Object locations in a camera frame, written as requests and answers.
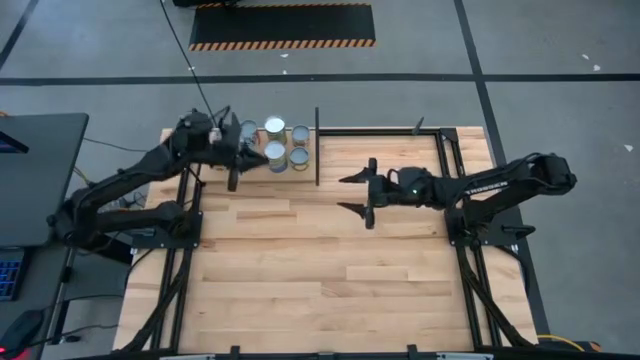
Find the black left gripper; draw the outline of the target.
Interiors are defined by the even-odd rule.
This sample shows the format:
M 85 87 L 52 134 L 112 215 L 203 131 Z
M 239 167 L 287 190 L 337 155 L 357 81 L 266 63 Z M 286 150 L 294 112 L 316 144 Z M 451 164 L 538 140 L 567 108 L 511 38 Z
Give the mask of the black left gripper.
M 264 154 L 247 146 L 240 149 L 240 133 L 241 125 L 236 114 L 232 113 L 229 124 L 225 124 L 224 120 L 219 122 L 214 137 L 214 144 L 223 149 L 222 165 L 228 170 L 227 190 L 230 192 L 237 190 L 240 173 L 269 164 L 269 159 Z

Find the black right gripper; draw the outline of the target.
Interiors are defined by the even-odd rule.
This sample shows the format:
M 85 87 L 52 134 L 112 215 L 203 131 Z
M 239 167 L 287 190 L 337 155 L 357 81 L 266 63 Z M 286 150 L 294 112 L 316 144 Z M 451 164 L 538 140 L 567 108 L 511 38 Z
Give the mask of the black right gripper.
M 404 183 L 407 182 L 407 169 L 391 169 L 387 175 L 377 174 L 377 160 L 370 158 L 368 167 L 360 172 L 343 177 L 340 183 L 366 183 L 368 181 L 367 202 L 365 204 L 355 204 L 338 202 L 338 205 L 356 213 L 361 219 L 366 219 L 366 228 L 371 230 L 375 225 L 375 208 L 383 208 L 389 205 L 400 203 L 405 190 Z

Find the cream blue peas can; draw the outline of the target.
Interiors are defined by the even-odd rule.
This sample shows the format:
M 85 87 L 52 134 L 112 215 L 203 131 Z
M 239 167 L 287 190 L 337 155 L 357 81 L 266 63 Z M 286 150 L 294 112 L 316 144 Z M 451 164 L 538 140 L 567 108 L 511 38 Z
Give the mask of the cream blue peas can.
M 282 173 L 288 167 L 287 149 L 279 141 L 270 141 L 264 147 L 264 155 L 268 159 L 269 169 L 274 173 Z

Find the white mix box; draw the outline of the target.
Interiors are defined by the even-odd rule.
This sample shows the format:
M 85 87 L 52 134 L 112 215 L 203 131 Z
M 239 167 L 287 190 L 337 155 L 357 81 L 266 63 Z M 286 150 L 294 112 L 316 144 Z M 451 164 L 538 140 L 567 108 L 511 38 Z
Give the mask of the white mix box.
M 241 123 L 240 142 L 247 147 L 255 147 L 259 143 L 258 125 L 253 120 Z

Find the blue yellow carrots can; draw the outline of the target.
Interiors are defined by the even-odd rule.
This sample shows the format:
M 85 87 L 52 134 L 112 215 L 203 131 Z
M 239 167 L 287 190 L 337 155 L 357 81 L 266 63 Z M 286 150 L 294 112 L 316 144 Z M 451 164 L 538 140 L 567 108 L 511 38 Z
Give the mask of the blue yellow carrots can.
M 270 141 L 287 143 L 286 123 L 279 116 L 269 116 L 265 119 L 264 129 Z

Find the green peaches can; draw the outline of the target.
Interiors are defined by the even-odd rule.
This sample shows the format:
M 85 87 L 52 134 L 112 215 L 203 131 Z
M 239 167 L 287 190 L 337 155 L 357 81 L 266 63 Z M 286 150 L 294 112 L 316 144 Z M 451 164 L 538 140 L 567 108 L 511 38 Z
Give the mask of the green peaches can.
M 289 163 L 293 170 L 302 172 L 309 167 L 310 155 L 304 147 L 294 147 L 289 153 Z

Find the black shelf end panel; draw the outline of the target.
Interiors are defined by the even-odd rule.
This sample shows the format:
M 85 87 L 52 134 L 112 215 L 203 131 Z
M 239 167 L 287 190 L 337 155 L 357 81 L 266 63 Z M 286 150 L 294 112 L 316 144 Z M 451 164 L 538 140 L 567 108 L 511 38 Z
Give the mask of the black shelf end panel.
M 316 106 L 314 109 L 314 125 L 315 125 L 315 185 L 318 187 L 320 185 L 320 111 L 319 107 Z

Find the black hazard-striped floor mat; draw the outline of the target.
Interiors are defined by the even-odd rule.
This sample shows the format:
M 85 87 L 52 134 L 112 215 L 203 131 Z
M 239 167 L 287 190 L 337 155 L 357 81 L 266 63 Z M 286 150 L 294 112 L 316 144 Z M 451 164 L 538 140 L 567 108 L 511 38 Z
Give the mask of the black hazard-striped floor mat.
M 203 4 L 188 49 L 258 51 L 367 48 L 377 44 L 367 3 Z

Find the black monitor on left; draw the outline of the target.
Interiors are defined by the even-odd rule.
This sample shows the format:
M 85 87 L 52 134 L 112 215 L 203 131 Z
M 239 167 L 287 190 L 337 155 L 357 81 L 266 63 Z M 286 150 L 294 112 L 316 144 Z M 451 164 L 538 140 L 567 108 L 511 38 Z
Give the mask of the black monitor on left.
M 49 241 L 46 218 L 63 202 L 88 120 L 86 113 L 0 117 L 0 137 L 28 148 L 0 151 L 0 249 Z

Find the dark laptop screen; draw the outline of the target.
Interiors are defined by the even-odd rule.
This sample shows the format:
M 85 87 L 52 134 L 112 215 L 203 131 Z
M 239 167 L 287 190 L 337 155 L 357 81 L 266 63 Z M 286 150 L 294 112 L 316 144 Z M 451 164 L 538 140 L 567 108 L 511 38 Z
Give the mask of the dark laptop screen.
M 10 135 L 0 131 L 0 153 L 26 154 L 30 148 Z

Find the backlit keyboard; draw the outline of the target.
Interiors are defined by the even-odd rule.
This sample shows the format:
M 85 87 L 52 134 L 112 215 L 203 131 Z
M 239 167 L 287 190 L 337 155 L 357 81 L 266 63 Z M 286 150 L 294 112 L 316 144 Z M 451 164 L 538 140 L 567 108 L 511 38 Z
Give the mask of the backlit keyboard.
M 0 302 L 14 301 L 18 297 L 25 269 L 24 249 L 0 250 Z

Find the black computer mouse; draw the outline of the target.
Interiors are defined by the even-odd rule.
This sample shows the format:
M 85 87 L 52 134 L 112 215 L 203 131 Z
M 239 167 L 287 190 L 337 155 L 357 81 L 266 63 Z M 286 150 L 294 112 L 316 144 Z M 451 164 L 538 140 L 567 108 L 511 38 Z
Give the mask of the black computer mouse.
M 0 360 L 11 360 L 28 347 L 44 321 L 43 310 L 23 312 L 0 336 Z

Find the black aluminium table frame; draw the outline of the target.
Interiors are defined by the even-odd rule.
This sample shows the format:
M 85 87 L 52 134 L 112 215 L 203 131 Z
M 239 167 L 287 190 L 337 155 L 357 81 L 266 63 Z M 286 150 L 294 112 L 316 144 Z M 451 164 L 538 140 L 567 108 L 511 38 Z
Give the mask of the black aluminium table frame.
M 361 203 L 364 185 L 340 183 L 369 158 L 381 171 L 455 169 L 447 132 L 325 129 L 320 185 L 315 141 L 306 171 L 246 173 L 235 192 L 204 168 L 201 241 L 183 305 L 153 338 L 181 353 L 468 350 L 468 307 L 440 212 L 388 207 L 371 230 L 338 202 Z

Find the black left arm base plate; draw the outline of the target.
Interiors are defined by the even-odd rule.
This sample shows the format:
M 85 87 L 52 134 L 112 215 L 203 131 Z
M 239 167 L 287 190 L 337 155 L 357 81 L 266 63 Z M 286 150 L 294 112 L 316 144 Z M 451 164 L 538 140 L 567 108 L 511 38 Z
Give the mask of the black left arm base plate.
M 131 232 L 131 247 L 136 249 L 195 249 L 200 245 L 202 212 L 188 212 L 187 229 L 172 235 L 158 226 Z

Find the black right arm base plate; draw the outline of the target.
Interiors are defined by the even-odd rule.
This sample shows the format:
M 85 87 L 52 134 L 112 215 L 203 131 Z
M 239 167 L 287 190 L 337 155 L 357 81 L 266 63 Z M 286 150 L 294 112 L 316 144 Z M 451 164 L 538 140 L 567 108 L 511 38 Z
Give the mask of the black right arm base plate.
M 470 227 L 464 222 L 461 209 L 447 210 L 444 214 L 449 241 L 454 246 L 513 245 L 526 237 L 531 227 L 524 225 L 515 209 L 508 209 L 488 223 Z

